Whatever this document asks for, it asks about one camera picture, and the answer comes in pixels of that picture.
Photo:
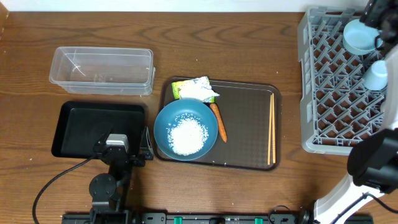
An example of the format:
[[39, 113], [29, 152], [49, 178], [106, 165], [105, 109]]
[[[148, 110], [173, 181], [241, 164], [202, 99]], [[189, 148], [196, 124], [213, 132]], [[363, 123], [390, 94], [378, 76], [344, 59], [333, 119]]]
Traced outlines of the light blue bowl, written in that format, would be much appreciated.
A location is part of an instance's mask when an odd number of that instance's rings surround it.
[[345, 25], [343, 31], [343, 46], [354, 55], [366, 55], [383, 44], [379, 31], [364, 25], [355, 19]]

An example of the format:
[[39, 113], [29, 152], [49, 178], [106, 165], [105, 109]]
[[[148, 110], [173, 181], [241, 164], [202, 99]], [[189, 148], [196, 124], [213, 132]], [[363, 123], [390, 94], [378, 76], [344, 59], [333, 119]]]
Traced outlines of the wooden chopstick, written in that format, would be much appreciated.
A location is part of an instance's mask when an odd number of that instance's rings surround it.
[[267, 146], [267, 165], [271, 164], [271, 136], [272, 136], [272, 94], [269, 102], [269, 131], [268, 131], [268, 146]]
[[275, 151], [275, 97], [271, 95], [272, 100], [272, 163], [276, 163], [276, 151]]

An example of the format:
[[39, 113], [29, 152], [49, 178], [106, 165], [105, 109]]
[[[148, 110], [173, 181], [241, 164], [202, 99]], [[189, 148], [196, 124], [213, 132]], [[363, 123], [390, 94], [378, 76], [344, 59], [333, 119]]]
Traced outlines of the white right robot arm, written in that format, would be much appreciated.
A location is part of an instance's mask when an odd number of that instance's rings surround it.
[[302, 146], [348, 156], [347, 173], [299, 223], [371, 223], [356, 212], [397, 189], [397, 2], [312, 7], [298, 27]]

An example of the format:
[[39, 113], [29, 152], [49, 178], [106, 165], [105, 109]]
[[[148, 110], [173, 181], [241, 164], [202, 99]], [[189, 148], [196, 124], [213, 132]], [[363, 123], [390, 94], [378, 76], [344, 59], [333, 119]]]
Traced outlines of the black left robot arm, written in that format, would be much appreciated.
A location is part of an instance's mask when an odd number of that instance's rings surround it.
[[150, 134], [144, 128], [139, 147], [133, 152], [125, 134], [110, 131], [101, 135], [93, 147], [97, 159], [109, 165], [109, 171], [95, 176], [90, 182], [92, 209], [87, 223], [138, 223], [139, 215], [125, 206], [132, 168], [143, 167], [154, 159]]

